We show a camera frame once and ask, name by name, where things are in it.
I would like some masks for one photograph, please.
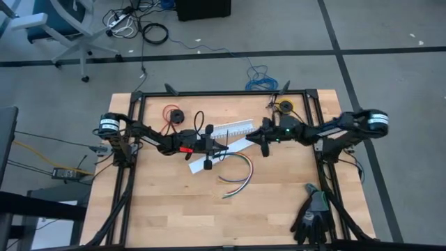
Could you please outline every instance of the white object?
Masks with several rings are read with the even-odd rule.
[[[46,24],[48,15],[45,13],[39,13],[26,17],[19,17],[11,20],[11,30],[16,31],[18,29],[26,29],[34,26]]]
[[[60,203],[74,206],[77,204],[77,201],[61,201]],[[41,227],[42,229],[37,230],[34,234],[32,250],[70,245],[74,222],[72,220],[56,220],[38,218],[36,229]]]
[[[110,20],[112,20],[112,18],[114,17],[114,13],[112,13],[111,16],[109,17],[109,19],[107,20],[107,26],[110,28],[111,34],[115,38],[127,38],[127,37],[130,37],[131,35],[133,35],[133,32],[134,32],[134,29],[132,28],[133,17],[127,18],[127,23],[124,26],[122,26],[121,28],[113,30],[113,28],[116,25],[118,25],[122,20],[124,20],[128,16],[129,16],[129,14],[127,14],[127,15],[122,14],[117,21],[113,21],[112,23],[110,23]],[[126,31],[126,30],[129,30],[127,34],[119,35],[119,33]]]
[[[253,144],[253,142],[246,140],[245,138],[239,139],[236,142],[229,144],[228,147],[228,153],[235,153],[235,152],[239,152],[245,148],[247,148],[248,146],[251,146]],[[189,168],[190,171],[193,174],[196,174],[197,172],[200,172],[201,170],[203,170],[203,161],[206,159],[206,157],[202,157],[199,158],[198,160],[195,160],[194,162],[189,164]],[[213,158],[212,159],[212,164],[215,165],[219,162],[220,160],[218,158]]]
[[[228,133],[228,137],[247,134],[250,132],[254,132],[256,128],[254,127],[253,120],[248,119],[245,121],[238,121],[234,123],[228,123],[224,125],[214,126],[214,132],[210,135],[212,139],[220,139],[226,137],[226,132]],[[204,129],[199,131],[199,135],[204,133]]]
[[[79,34],[83,36],[73,37],[73,39],[68,39],[64,35],[60,34],[58,31],[53,29],[52,27],[47,26],[47,22],[44,19],[40,21],[36,21],[34,17],[19,17],[14,19],[14,22],[18,22],[20,25],[16,25],[15,29],[19,28],[30,28],[30,27],[39,27],[46,31],[53,39],[59,41],[62,45],[67,47],[60,55],[51,59],[52,63],[56,63],[59,59],[63,57],[73,54],[75,52],[79,52],[80,57],[80,65],[81,65],[81,75],[82,77],[87,77],[86,75],[86,54],[91,50],[100,50],[103,52],[109,52],[113,54],[120,54],[118,50],[113,50],[107,47],[94,45],[93,41],[96,38],[99,38],[101,35],[105,33],[105,30],[108,27],[104,27],[98,31],[93,31],[91,29],[91,23],[93,22],[93,13],[94,13],[94,1],[92,0],[77,0],[77,3],[80,3],[85,7],[85,15],[84,19],[80,22],[77,21],[59,2],[59,0],[48,0],[51,1],[55,11],[58,15],[60,15],[68,24],[73,26],[76,30],[78,30]]]

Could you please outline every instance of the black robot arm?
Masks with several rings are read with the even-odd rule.
[[[344,112],[338,118],[319,126],[310,126],[288,114],[280,114],[279,125],[274,118],[263,118],[262,126],[246,139],[261,146],[264,157],[269,156],[269,144],[295,140],[304,146],[315,144],[321,159],[337,162],[343,149],[359,144],[364,139],[386,136],[389,119],[385,112],[377,109],[361,112]],[[336,139],[328,136],[345,132]]]
[[[119,130],[120,121],[126,123],[124,135]],[[217,143],[210,138],[213,132],[213,125],[207,125],[205,133],[199,135],[196,130],[182,130],[170,135],[162,135],[154,131],[150,126],[144,125],[141,121],[133,121],[124,114],[106,113],[101,116],[98,128],[98,136],[107,140],[114,150],[114,164],[129,166],[134,163],[132,147],[127,143],[126,138],[140,138],[153,146],[163,155],[173,155],[175,153],[186,153],[186,160],[189,160],[193,153],[206,154],[204,162],[205,169],[212,169],[212,157],[219,151],[227,150],[224,145]]]

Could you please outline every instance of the chair base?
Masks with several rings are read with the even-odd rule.
[[[78,40],[72,41],[71,46],[69,46],[62,53],[51,59],[51,61],[57,68],[60,69],[61,64],[58,63],[59,60],[61,60],[65,56],[71,55],[75,52],[79,52],[82,81],[87,83],[90,78],[86,75],[86,55],[91,56],[93,54],[92,50],[113,53],[115,54],[115,57],[118,61],[123,61],[122,56],[120,55],[118,50],[93,44],[93,40],[95,40],[101,34],[103,34],[103,30],[96,32],[91,37],[84,36]]]

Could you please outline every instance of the wooden table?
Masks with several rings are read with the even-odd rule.
[[[339,116],[341,109],[336,92],[318,90],[318,95],[324,120]],[[294,102],[295,111],[305,120],[302,96],[285,95],[284,98]],[[109,111],[127,114],[129,100],[129,93],[114,94]],[[270,117],[270,111],[264,108],[268,101],[267,95],[148,98],[144,124],[161,130],[165,124],[162,109],[175,104],[186,118],[177,130],[193,128],[193,117],[199,110],[206,116],[205,125],[254,119],[254,125],[259,126],[263,117]],[[229,143],[241,137],[230,137]],[[150,144],[144,144],[138,155],[126,247],[295,244],[289,228],[308,198],[304,186],[306,183],[318,185],[312,147],[296,142],[272,143],[268,158],[262,157],[257,145],[242,152],[254,163],[252,180],[239,194],[222,199],[226,191],[239,185],[220,183],[217,175],[246,176],[247,166],[242,160],[228,157],[211,171],[191,174],[184,154],[167,157]],[[190,161],[200,157],[192,155]],[[344,154],[340,158],[352,161]],[[110,161],[98,165],[96,172]],[[356,167],[342,162],[335,167],[346,210],[366,234],[374,236]],[[110,167],[94,181],[82,233],[83,244],[91,240],[110,212],[116,173],[117,168]],[[121,220],[117,220],[115,242]]]

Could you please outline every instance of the white cable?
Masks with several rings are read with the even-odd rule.
[[[109,19],[107,20],[107,27],[110,26],[110,20],[114,17],[114,14],[112,13],[111,16],[109,17]],[[119,29],[111,29],[111,33],[113,34],[114,37],[116,38],[127,38],[129,36],[131,36],[134,32],[134,29],[132,28],[133,25],[133,18],[132,16],[129,16],[127,18],[127,24],[125,24],[125,26],[122,26]],[[119,35],[119,33],[125,31],[125,30],[130,30],[129,34],[125,34],[125,35]]]

